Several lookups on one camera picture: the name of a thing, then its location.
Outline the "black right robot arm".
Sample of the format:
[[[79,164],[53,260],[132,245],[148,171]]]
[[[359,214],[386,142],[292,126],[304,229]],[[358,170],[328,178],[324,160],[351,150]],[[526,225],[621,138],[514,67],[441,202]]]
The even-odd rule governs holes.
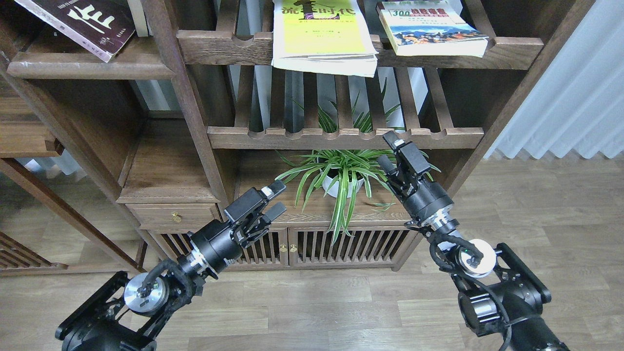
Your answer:
[[[466,326],[478,337],[501,334],[502,351],[568,350],[542,318],[552,300],[544,283],[507,244],[463,238],[450,215],[454,202],[428,178],[431,167],[421,150],[393,131],[383,138],[394,155],[377,160],[387,185],[410,215],[406,227],[423,234],[431,258],[452,278]]]

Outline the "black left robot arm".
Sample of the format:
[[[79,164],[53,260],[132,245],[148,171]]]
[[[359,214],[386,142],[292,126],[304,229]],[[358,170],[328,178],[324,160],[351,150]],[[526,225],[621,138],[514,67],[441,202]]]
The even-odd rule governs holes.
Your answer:
[[[285,189],[281,180],[260,190],[251,188],[225,209],[225,222],[213,220],[192,234],[188,254],[133,278],[117,272],[58,326],[55,336],[63,342],[62,349],[156,349],[156,336],[173,313],[201,295],[207,277],[217,278],[285,212],[280,202],[266,209]]]

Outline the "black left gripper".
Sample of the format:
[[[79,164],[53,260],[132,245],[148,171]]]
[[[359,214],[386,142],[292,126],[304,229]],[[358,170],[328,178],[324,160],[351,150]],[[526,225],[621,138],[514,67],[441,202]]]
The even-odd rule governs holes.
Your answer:
[[[221,273],[236,262],[243,249],[265,235],[270,225],[287,211],[282,202],[277,202],[262,214],[267,204],[286,189],[282,181],[260,190],[252,187],[225,208],[227,223],[212,220],[192,234],[188,273]]]

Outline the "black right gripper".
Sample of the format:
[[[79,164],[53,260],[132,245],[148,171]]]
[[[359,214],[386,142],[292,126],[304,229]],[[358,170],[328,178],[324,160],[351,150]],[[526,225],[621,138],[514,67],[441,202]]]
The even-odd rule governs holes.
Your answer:
[[[399,138],[394,131],[385,133],[383,140],[392,149],[396,166],[387,155],[377,158],[377,163],[385,173],[386,184],[417,225],[454,204],[439,183],[424,178],[431,166],[414,142]]]

